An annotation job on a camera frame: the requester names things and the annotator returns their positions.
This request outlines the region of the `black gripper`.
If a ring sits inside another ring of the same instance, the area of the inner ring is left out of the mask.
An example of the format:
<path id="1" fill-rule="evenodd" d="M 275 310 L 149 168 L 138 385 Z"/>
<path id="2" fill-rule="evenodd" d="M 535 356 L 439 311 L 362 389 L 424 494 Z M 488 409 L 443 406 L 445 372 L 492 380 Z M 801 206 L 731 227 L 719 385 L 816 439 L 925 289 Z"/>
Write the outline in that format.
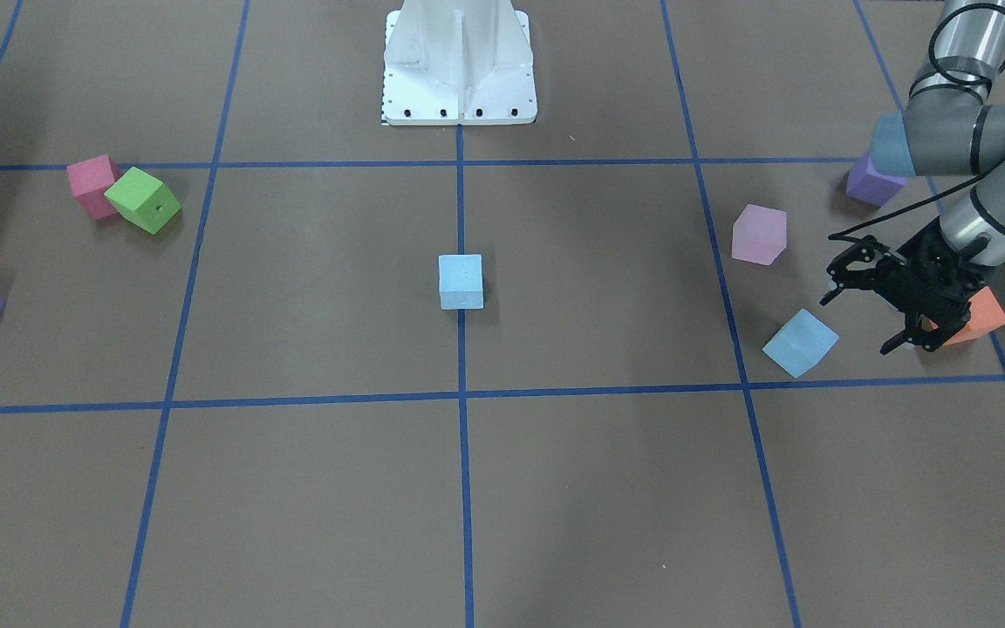
<path id="1" fill-rule="evenodd" d="M 969 299 L 988 285 L 990 270 L 974 262 L 988 249 L 989 235 L 977 235 L 964 248 L 947 242 L 933 219 L 899 248 L 904 256 L 904 326 L 879 347 L 888 355 L 904 345 L 934 352 L 969 321 Z"/>

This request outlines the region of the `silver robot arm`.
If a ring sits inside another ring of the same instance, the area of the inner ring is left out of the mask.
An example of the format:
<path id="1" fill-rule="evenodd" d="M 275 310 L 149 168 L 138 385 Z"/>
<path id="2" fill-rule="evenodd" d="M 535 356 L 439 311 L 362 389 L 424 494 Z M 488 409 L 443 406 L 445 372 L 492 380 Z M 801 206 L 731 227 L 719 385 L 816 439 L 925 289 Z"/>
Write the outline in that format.
<path id="1" fill-rule="evenodd" d="M 969 186 L 878 263 L 877 292 L 906 319 L 884 354 L 944 345 L 1005 263 L 1005 104 L 988 103 L 1004 59 L 1005 1 L 947 1 L 904 110 L 874 127 L 869 156 L 879 174 L 964 175 Z"/>

